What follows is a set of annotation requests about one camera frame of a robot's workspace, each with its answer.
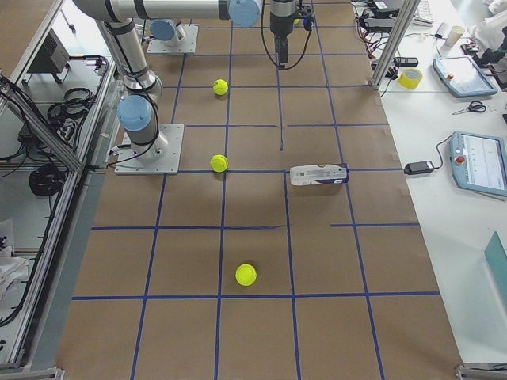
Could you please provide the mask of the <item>black handled scissors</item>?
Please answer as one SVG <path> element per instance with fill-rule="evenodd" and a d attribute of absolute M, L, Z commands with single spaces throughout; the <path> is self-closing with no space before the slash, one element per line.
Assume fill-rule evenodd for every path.
<path fill-rule="evenodd" d="M 487 107 L 481 101 L 471 101 L 466 108 L 455 111 L 452 115 L 460 115 L 467 112 L 484 113 L 486 110 Z"/>

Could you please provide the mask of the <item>teach pendant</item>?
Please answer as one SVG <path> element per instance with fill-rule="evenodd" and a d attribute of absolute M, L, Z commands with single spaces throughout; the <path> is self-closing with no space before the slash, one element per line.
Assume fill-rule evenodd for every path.
<path fill-rule="evenodd" d="M 468 55 L 435 58 L 433 69 L 456 97 L 484 97 L 497 93 L 497 88 Z"/>
<path fill-rule="evenodd" d="M 449 152 L 452 176 L 459 188 L 506 196 L 506 148 L 502 138 L 455 131 Z"/>

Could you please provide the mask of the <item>lower teach pendant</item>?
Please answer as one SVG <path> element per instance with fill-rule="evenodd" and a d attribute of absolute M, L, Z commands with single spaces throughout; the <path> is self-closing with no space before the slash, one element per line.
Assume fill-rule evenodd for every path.
<path fill-rule="evenodd" d="M 502 138 L 455 131 L 449 152 L 452 176 L 459 188 L 506 196 L 506 148 Z"/>

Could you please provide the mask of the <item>tennis ball far middle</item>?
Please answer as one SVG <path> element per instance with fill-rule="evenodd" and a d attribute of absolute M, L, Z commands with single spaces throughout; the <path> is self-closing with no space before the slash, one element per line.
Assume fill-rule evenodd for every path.
<path fill-rule="evenodd" d="M 224 96 L 227 94 L 229 90 L 229 85 L 224 79 L 219 78 L 214 81 L 212 89 L 215 95 Z"/>

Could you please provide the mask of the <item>white blue tennis ball can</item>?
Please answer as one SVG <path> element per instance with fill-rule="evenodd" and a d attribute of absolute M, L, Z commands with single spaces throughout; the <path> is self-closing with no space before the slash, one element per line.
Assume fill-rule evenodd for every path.
<path fill-rule="evenodd" d="M 346 164 L 298 165 L 290 168 L 290 183 L 295 186 L 343 184 L 349 180 Z"/>

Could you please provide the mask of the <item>grey control box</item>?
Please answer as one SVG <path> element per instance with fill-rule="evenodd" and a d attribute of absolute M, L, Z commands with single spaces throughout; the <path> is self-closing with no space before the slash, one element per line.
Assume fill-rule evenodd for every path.
<path fill-rule="evenodd" d="M 69 68 L 69 54 L 61 40 L 51 28 L 46 35 L 39 51 L 28 68 L 28 74 L 51 74 L 55 82 L 61 84 L 63 81 L 57 74 L 63 73 Z"/>

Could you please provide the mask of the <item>black power adapter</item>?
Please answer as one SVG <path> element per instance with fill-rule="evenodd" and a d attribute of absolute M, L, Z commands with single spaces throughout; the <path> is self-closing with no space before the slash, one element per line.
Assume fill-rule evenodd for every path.
<path fill-rule="evenodd" d="M 403 169 L 406 175 L 419 175 L 431 173 L 435 170 L 435 166 L 431 161 L 416 161 L 407 163 Z"/>

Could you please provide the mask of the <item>black remote device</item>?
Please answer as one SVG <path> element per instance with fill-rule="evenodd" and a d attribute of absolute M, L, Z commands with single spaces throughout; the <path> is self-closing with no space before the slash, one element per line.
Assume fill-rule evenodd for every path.
<path fill-rule="evenodd" d="M 417 67 L 419 61 L 416 57 L 397 56 L 393 58 L 393 64 L 396 67 Z"/>

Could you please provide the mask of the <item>upper teach pendant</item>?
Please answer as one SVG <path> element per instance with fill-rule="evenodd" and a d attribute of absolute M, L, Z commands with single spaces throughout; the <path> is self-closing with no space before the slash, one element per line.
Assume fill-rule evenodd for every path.
<path fill-rule="evenodd" d="M 497 93 L 497 88 L 468 55 L 435 58 L 433 69 L 456 97 L 484 97 Z"/>

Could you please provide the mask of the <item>tennis ball near front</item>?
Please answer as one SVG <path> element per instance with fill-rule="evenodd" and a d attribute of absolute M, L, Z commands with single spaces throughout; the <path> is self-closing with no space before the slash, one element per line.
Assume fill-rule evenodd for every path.
<path fill-rule="evenodd" d="M 257 280 L 257 270 L 252 264 L 240 264 L 235 270 L 234 277 L 239 285 L 249 287 Z"/>

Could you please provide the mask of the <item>paper cup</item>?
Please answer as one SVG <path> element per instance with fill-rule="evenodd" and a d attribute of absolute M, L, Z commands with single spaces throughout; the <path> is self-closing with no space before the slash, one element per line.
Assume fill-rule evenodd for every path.
<path fill-rule="evenodd" d="M 465 29 L 462 26 L 455 25 L 452 26 L 444 45 L 446 47 L 452 48 L 465 33 Z"/>

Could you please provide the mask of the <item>yellow tape roll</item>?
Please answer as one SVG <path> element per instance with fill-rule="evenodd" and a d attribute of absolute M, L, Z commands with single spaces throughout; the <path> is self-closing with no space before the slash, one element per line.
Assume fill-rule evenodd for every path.
<path fill-rule="evenodd" d="M 406 68 L 399 76 L 399 84 L 407 89 L 416 89 L 423 79 L 423 73 L 416 68 Z"/>

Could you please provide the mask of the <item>tennis ball centre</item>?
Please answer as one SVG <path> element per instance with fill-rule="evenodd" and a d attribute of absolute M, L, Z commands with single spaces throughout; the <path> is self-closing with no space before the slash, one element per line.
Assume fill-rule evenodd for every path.
<path fill-rule="evenodd" d="M 210 159 L 210 166 L 215 173 L 223 173 L 228 169 L 227 157 L 222 154 L 215 154 Z"/>

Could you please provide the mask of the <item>tennis ball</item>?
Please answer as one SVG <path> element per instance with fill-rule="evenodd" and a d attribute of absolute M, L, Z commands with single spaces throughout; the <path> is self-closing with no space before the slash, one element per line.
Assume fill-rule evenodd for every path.
<path fill-rule="evenodd" d="M 215 154 L 210 159 L 210 166 L 215 173 L 223 173 L 228 169 L 227 157 L 222 154 Z"/>
<path fill-rule="evenodd" d="M 219 78 L 214 81 L 212 89 L 215 95 L 224 96 L 227 94 L 229 90 L 229 85 L 224 79 Z"/>
<path fill-rule="evenodd" d="M 234 277 L 239 285 L 249 287 L 257 280 L 257 270 L 252 264 L 240 264 L 235 270 Z"/>

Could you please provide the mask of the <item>aluminium frame post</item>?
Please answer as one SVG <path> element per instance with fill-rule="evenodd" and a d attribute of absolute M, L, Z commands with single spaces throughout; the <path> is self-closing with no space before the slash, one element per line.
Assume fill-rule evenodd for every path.
<path fill-rule="evenodd" d="M 376 68 L 373 71 L 370 85 L 373 89 L 378 90 L 388 67 L 391 65 L 395 52 L 400 45 L 406 30 L 412 22 L 414 13 L 419 5 L 419 0 L 407 0 L 402 4 L 398 12 L 398 16 L 390 36 L 387 40 L 382 55 L 380 56 Z"/>

